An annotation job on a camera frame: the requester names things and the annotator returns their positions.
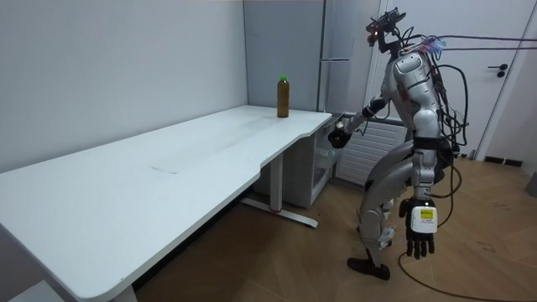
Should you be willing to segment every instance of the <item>brown bottle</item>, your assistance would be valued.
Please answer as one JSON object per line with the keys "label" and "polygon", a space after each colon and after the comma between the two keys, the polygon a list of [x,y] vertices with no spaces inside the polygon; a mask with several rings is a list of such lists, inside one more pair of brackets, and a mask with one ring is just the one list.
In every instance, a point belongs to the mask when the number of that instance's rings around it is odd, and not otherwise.
{"label": "brown bottle", "polygon": [[279,76],[277,108],[278,117],[289,116],[289,82],[286,75]]}

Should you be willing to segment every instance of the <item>refrigerator door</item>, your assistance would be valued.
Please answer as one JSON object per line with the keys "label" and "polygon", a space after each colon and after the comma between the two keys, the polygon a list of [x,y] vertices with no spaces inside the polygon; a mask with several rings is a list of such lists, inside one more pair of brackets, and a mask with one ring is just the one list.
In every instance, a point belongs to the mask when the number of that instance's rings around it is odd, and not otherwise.
{"label": "refrigerator door", "polygon": [[326,0],[322,60],[350,59],[357,32],[357,0]]}
{"label": "refrigerator door", "polygon": [[350,61],[321,62],[318,111],[335,114],[346,111],[350,74]]}

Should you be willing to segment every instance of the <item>sticker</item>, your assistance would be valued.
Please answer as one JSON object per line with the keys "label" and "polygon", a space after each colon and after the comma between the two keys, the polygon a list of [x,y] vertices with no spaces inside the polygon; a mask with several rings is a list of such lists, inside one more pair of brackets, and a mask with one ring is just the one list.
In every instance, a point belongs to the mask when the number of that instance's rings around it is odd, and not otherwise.
{"label": "sticker", "polygon": [[421,210],[420,217],[421,219],[433,219],[433,211],[432,210]]}

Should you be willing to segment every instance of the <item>desk base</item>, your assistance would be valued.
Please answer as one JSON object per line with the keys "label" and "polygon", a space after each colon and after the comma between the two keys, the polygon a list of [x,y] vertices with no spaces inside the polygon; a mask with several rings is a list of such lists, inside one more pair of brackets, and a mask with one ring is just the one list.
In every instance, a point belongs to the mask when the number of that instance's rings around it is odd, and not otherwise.
{"label": "desk base", "polygon": [[138,302],[133,286],[129,285],[121,294],[114,298],[111,302]]}
{"label": "desk base", "polygon": [[292,213],[290,211],[280,210],[280,212],[274,212],[274,211],[270,210],[269,205],[265,205],[262,202],[251,200],[249,198],[245,198],[245,199],[241,200],[241,202],[243,204],[245,204],[245,205],[256,207],[256,208],[258,208],[260,210],[267,211],[267,212],[273,213],[275,215],[288,218],[288,219],[290,219],[292,221],[300,222],[300,223],[304,224],[307,227],[316,228],[317,225],[319,224],[317,221],[314,221],[311,218],[304,217],[302,215],[298,215],[298,214]]}

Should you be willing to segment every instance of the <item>desk leg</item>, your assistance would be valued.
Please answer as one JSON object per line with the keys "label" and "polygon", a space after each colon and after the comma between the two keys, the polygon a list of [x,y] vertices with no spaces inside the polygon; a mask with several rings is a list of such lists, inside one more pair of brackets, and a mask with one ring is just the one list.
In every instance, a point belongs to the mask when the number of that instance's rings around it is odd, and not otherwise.
{"label": "desk leg", "polygon": [[271,212],[275,215],[288,218],[292,221],[300,222],[307,227],[317,227],[318,222],[292,213],[290,211],[282,210],[282,179],[284,171],[284,155],[280,154],[270,162],[270,206],[265,205],[262,202],[251,200],[249,198],[243,199],[243,204],[257,207],[258,209]]}
{"label": "desk leg", "polygon": [[133,286],[129,285],[121,294],[114,298],[111,302],[138,302]]}

